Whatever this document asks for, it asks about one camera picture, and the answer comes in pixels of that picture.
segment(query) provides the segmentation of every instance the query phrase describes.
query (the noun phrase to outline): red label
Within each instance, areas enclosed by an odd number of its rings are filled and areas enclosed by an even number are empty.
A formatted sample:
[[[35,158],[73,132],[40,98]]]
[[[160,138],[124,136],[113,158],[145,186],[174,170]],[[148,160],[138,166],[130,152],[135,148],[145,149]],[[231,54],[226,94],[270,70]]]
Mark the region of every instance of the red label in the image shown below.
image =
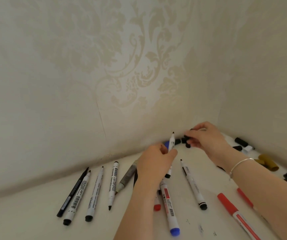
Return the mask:
[[[243,220],[243,218],[237,214],[236,217],[242,222],[242,224],[244,225],[245,228],[247,228],[247,230],[250,232],[250,234],[256,239],[256,240],[261,240],[260,237],[257,236],[257,234],[255,234],[255,232],[253,231],[253,229]]]
[[[168,189],[167,189],[167,188],[165,188],[165,197],[166,197],[167,199],[170,199],[170,196],[169,196],[169,193],[168,193]]]

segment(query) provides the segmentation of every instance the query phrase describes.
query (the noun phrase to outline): silver bracelet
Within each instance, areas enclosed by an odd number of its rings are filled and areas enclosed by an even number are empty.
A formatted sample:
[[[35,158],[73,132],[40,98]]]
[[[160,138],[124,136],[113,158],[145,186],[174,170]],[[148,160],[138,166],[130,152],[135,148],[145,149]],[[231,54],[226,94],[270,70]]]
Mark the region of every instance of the silver bracelet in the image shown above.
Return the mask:
[[[229,176],[230,176],[231,179],[232,179],[232,172],[235,169],[235,167],[237,167],[240,163],[242,163],[244,161],[247,161],[247,160],[254,160],[254,159],[253,158],[246,158],[246,159],[241,160],[240,162],[238,162],[236,165],[234,165],[233,168],[231,169],[230,173],[229,173]]]

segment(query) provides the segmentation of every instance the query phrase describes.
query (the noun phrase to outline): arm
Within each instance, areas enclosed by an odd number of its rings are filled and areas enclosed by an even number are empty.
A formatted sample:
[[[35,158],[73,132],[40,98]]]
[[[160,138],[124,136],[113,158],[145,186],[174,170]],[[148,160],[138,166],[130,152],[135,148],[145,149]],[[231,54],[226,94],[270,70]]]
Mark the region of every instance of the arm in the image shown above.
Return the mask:
[[[153,206],[158,185],[168,172],[177,150],[167,153],[159,143],[142,153],[137,164],[138,179],[114,240],[153,239]]]
[[[185,134],[191,137],[189,144],[204,150],[227,173],[239,161],[249,158],[233,149],[209,122],[201,123]],[[287,239],[287,182],[253,160],[239,164],[233,170],[232,178],[275,232],[282,239]]]

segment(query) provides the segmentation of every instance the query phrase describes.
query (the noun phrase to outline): forearm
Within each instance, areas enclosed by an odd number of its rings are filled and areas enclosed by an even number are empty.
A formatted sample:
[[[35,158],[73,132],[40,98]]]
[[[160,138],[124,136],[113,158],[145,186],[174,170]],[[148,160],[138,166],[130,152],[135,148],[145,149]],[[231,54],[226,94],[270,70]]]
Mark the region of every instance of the forearm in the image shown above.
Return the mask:
[[[137,180],[114,240],[153,239],[153,206],[157,188]]]
[[[223,157],[227,162],[227,172],[237,162],[248,158],[231,148],[227,149]],[[232,178],[276,233],[287,239],[287,182],[253,160],[239,164],[233,170]]]

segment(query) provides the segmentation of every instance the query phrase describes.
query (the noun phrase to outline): barcode label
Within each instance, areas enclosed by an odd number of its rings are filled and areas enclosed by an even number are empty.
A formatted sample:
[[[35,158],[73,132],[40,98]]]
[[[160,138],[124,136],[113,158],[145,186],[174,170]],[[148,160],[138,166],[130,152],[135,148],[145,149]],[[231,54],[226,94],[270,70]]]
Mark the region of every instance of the barcode label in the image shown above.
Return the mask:
[[[71,208],[75,209],[77,207],[79,200],[80,200],[80,196],[77,196],[75,201],[73,202]]]
[[[171,215],[171,216],[174,216],[173,209],[170,208],[169,211],[170,211],[170,215]]]

